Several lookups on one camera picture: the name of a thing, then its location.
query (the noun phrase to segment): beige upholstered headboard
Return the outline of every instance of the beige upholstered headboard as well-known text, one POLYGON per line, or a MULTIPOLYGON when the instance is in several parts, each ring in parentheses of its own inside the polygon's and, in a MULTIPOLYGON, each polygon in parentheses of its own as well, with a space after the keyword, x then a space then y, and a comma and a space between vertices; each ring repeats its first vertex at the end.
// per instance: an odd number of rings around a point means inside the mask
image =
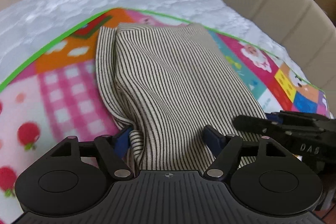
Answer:
POLYGON ((336 28, 313 0, 223 0, 283 45, 336 114, 336 28))

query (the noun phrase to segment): pink dot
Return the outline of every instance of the pink dot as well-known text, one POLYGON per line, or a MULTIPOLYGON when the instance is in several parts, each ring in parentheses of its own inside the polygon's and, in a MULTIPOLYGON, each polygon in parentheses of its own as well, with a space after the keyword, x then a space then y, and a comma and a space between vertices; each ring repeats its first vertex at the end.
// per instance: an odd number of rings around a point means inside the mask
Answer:
POLYGON ((23 92, 21 92, 21 93, 19 93, 19 94, 17 95, 15 101, 16 101, 17 103, 23 103, 23 101, 25 100, 25 98, 26 98, 26 94, 23 93, 23 92))

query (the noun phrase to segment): white quilted blanket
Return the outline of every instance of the white quilted blanket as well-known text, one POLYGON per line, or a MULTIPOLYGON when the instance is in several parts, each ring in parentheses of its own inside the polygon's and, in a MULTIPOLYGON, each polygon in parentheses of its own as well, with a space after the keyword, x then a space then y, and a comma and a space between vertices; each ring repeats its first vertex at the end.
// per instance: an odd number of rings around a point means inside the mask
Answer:
POLYGON ((282 46, 222 0, 23 0, 0 12, 0 83, 48 42, 114 7, 160 12, 237 36, 277 55, 305 78, 282 46))

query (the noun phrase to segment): blue square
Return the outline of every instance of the blue square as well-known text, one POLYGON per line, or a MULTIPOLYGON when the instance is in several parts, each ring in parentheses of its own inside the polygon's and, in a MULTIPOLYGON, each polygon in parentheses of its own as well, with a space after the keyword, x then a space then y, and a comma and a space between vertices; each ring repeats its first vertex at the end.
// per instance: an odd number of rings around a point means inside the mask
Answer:
POLYGON ((299 92, 296 92, 293 104, 300 112, 316 113, 317 111, 317 103, 307 99, 299 92))

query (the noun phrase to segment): folded garment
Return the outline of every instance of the folded garment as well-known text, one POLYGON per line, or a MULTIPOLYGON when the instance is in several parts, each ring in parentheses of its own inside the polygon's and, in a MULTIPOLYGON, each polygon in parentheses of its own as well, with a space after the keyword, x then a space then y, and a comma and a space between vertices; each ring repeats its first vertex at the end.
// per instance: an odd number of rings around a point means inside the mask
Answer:
MULTIPOLYGON (((224 135, 259 138, 233 127, 239 114, 265 114, 201 25, 102 27, 96 77, 116 124, 134 129, 130 166, 206 170, 214 160, 202 141, 206 124, 224 135)), ((241 165, 252 160, 244 158, 241 165)))

